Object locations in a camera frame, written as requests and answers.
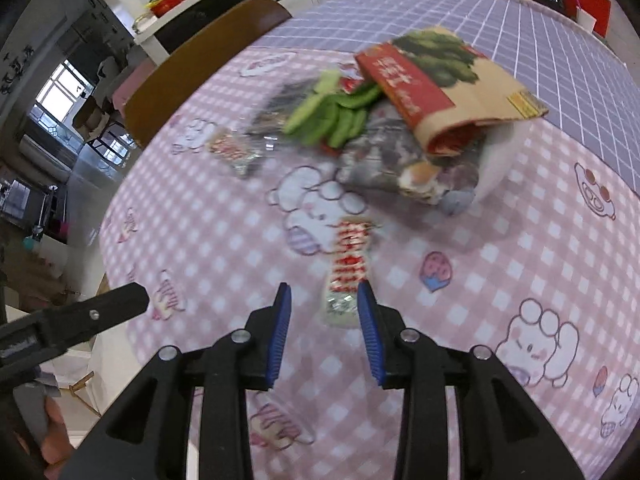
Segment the screw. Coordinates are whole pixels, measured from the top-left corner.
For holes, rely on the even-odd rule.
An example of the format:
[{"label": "screw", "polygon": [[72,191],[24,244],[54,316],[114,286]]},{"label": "screw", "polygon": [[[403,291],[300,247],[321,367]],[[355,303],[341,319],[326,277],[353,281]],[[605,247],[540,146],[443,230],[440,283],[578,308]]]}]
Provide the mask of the screw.
[{"label": "screw", "polygon": [[170,361],[178,355],[178,349],[175,346],[163,346],[158,352],[158,357],[162,361]]},{"label": "screw", "polygon": [[493,352],[491,352],[491,349],[488,346],[484,345],[474,346],[473,352],[475,358],[480,359],[481,361],[486,361],[494,354]]},{"label": "screw", "polygon": [[231,341],[233,341],[234,343],[246,343],[247,341],[249,341],[249,339],[251,339],[251,333],[244,328],[235,330],[231,333]]},{"label": "screw", "polygon": [[418,341],[418,339],[420,339],[420,333],[413,328],[405,328],[400,333],[400,339],[402,339],[402,341],[404,341],[405,343],[415,343],[416,341]]}]

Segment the pink checkered tablecloth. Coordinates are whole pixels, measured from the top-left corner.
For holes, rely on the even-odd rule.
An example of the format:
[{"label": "pink checkered tablecloth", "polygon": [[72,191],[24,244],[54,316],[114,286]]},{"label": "pink checkered tablecloth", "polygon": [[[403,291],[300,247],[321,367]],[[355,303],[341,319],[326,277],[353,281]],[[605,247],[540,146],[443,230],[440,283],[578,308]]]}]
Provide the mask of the pink checkered tablecloth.
[{"label": "pink checkered tablecloth", "polygon": [[[270,72],[240,75],[287,52]],[[199,121],[242,130],[283,82],[350,59],[251,47],[145,150],[100,232],[111,286],[135,280],[152,298],[128,326],[137,358],[146,362],[167,344],[211,345],[286,281],[293,313],[280,379],[272,394],[248,394],[256,479],[389,480],[401,393],[376,386],[359,330],[330,328],[319,316],[329,224],[361,214],[380,225],[370,250],[380,303],[440,345],[490,346],[585,476],[598,478],[638,420],[640,374],[640,200],[599,158],[534,121],[495,192],[445,219],[401,196],[343,189],[334,163],[319,155],[277,153],[241,180],[185,140]],[[266,420],[282,431],[268,434]],[[450,478],[458,478],[457,434],[449,438]]]}]

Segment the black drawer panel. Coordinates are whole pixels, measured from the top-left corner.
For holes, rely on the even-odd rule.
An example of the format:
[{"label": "black drawer panel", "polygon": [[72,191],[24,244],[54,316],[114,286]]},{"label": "black drawer panel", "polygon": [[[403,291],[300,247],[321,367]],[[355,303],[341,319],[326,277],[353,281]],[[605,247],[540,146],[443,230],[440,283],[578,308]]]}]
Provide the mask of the black drawer panel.
[{"label": "black drawer panel", "polygon": [[201,0],[156,32],[170,54],[218,16],[245,0]]}]

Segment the red and white snack wrapper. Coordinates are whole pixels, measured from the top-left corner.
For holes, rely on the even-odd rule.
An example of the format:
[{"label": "red and white snack wrapper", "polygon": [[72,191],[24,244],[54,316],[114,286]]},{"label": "red and white snack wrapper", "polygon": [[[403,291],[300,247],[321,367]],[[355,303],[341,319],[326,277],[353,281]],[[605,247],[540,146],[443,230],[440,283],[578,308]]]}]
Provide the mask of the red and white snack wrapper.
[{"label": "red and white snack wrapper", "polygon": [[253,149],[227,128],[217,129],[207,145],[210,152],[224,159],[241,177],[246,177],[255,161],[262,156],[258,150]]},{"label": "red and white snack wrapper", "polygon": [[340,88],[346,94],[353,94],[365,82],[364,76],[360,72],[360,67],[356,62],[338,63],[338,68],[342,74]]},{"label": "red and white snack wrapper", "polygon": [[367,248],[372,227],[366,218],[345,217],[340,221],[322,298],[322,316],[328,325],[359,326],[358,285],[362,280],[370,280]]}]

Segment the yellow label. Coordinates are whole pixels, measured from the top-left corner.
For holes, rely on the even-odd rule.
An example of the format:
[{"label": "yellow label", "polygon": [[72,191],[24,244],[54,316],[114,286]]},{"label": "yellow label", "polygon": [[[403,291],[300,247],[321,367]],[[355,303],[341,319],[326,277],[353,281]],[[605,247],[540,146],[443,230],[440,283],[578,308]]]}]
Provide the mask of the yellow label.
[{"label": "yellow label", "polygon": [[507,99],[525,119],[540,117],[548,112],[546,106],[527,90],[511,94]]}]

